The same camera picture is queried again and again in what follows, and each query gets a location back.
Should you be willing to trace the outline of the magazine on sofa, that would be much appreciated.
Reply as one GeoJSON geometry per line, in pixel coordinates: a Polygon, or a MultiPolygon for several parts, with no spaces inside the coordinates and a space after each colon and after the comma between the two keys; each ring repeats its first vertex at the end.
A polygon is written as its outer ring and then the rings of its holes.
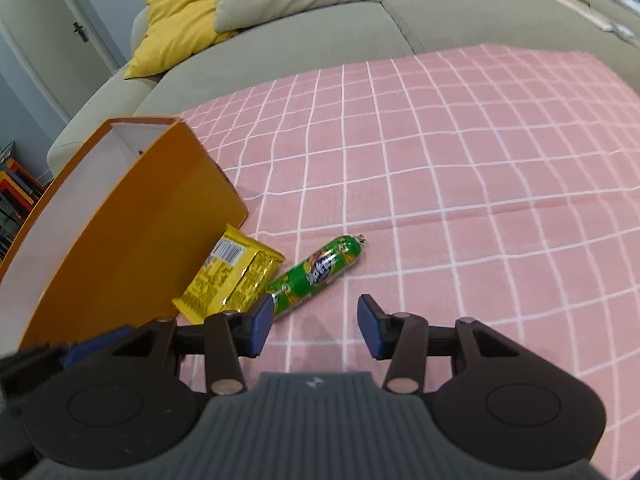
{"type": "Polygon", "coordinates": [[[553,0],[561,6],[565,6],[582,16],[589,23],[596,26],[602,32],[609,32],[627,44],[638,48],[639,36],[626,25],[613,21],[598,10],[594,10],[588,3],[582,0],[553,0]]]}

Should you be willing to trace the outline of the orange cardboard box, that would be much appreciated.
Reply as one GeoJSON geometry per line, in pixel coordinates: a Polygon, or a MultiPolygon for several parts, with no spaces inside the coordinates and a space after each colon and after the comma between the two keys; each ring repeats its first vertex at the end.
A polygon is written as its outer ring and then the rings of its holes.
{"type": "Polygon", "coordinates": [[[248,211],[175,117],[104,122],[53,179],[1,265],[1,351],[173,318],[248,211]]]}

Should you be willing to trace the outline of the green sausage stick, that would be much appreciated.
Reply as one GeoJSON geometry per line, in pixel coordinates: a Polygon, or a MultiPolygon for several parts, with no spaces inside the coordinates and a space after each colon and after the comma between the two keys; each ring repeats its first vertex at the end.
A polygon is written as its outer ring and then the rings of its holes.
{"type": "Polygon", "coordinates": [[[320,294],[359,260],[366,243],[363,235],[339,236],[276,278],[267,287],[274,317],[283,318],[320,294]]]}

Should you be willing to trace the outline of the pink checkered tablecloth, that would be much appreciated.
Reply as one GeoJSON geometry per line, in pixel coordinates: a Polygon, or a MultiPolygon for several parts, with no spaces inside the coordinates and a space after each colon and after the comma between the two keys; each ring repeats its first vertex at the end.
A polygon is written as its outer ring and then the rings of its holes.
{"type": "Polygon", "coordinates": [[[359,261],[272,326],[263,372],[367,370],[357,300],[476,318],[597,391],[594,456],[639,468],[639,97],[591,55],[483,44],[289,76],[188,107],[244,232],[359,261]]]}

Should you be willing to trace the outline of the beige fabric sofa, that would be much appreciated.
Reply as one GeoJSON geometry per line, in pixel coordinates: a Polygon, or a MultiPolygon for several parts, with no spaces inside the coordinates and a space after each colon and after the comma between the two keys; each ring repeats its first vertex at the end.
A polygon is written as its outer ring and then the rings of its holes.
{"type": "MultiPolygon", "coordinates": [[[[634,14],[612,0],[589,2],[617,23],[639,25],[634,14]]],[[[474,44],[584,51],[631,87],[639,83],[636,47],[552,0],[351,2],[240,32],[166,73],[137,79],[114,73],[53,142],[47,162],[53,172],[61,171],[108,118],[178,114],[308,70],[474,44]]]]}

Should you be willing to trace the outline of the white papers on sofa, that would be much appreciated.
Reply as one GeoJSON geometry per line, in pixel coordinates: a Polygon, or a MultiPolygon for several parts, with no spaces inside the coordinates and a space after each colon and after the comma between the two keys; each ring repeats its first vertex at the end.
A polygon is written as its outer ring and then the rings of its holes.
{"type": "Polygon", "coordinates": [[[640,15],[640,0],[612,0],[632,12],[633,14],[640,15]]]}

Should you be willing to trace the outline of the stacked colourful stools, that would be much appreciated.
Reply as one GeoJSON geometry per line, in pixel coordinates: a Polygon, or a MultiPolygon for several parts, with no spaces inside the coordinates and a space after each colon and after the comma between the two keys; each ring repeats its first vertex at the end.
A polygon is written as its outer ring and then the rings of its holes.
{"type": "Polygon", "coordinates": [[[46,188],[17,160],[14,141],[1,149],[0,159],[0,254],[6,258],[46,188]]]}

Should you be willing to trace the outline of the yellow cushion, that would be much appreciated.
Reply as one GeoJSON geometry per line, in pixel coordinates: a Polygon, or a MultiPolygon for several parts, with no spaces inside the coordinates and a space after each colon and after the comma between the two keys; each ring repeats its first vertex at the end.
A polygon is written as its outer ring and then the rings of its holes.
{"type": "Polygon", "coordinates": [[[234,37],[216,32],[218,0],[145,0],[148,27],[128,63],[126,79],[155,76],[194,54],[234,37]]]}

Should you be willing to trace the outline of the yellow snack packet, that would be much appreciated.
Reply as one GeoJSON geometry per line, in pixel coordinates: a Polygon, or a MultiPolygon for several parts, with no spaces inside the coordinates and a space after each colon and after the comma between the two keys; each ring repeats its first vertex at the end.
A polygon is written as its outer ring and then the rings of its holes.
{"type": "Polygon", "coordinates": [[[228,224],[174,307],[191,323],[209,315],[246,312],[274,280],[285,256],[228,224]]]}

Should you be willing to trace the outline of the white door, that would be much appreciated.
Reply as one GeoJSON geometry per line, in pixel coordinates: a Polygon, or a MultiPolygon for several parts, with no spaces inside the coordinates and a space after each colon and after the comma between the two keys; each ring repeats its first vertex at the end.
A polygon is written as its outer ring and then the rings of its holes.
{"type": "Polygon", "coordinates": [[[1,32],[66,122],[118,70],[75,0],[1,0],[1,32]]]}

